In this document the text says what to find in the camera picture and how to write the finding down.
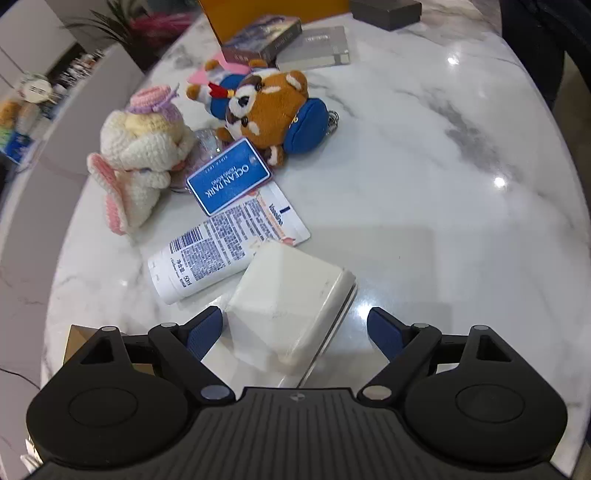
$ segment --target pink bunny ear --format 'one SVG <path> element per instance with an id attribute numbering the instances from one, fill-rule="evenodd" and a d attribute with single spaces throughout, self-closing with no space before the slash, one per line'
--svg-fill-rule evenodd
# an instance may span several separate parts
<path id="1" fill-rule="evenodd" d="M 109 228 L 118 235 L 124 235 L 128 227 L 127 216 L 115 171 L 98 153 L 88 155 L 86 164 L 90 175 L 107 192 L 105 197 L 105 212 Z"/>

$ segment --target crocheted bunny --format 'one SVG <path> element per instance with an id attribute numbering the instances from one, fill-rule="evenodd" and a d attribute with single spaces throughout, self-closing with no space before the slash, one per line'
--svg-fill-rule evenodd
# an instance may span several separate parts
<path id="1" fill-rule="evenodd" d="M 168 171 L 183 167 L 195 143 L 171 103 L 176 90 L 159 86 L 136 93 L 125 112 L 107 117 L 100 130 L 100 154 L 87 158 L 90 175 L 106 191 L 109 228 L 119 235 L 148 219 L 160 191 L 170 184 Z"/>

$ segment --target crocheted hat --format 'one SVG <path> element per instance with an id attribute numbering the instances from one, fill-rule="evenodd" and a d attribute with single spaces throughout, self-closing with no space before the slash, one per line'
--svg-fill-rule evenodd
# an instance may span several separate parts
<path id="1" fill-rule="evenodd" d="M 169 122 L 183 119 L 181 112 L 172 103 L 178 96 L 178 85 L 171 89 L 168 85 L 145 88 L 129 99 L 129 113 L 160 113 Z"/>

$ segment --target blue keychain card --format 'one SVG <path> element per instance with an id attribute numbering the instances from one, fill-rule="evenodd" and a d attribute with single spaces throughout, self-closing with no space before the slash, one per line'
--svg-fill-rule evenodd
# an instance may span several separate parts
<path id="1" fill-rule="evenodd" d="M 252 144 L 242 138 L 187 179 L 187 185 L 208 216 L 271 177 Z"/>

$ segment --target gray book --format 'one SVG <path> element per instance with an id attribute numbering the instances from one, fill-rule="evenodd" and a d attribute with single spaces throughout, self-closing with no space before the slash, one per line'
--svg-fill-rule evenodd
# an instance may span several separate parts
<path id="1" fill-rule="evenodd" d="M 309 70 L 349 63 L 349 47 L 344 27 L 302 30 L 275 61 L 280 70 Z"/>

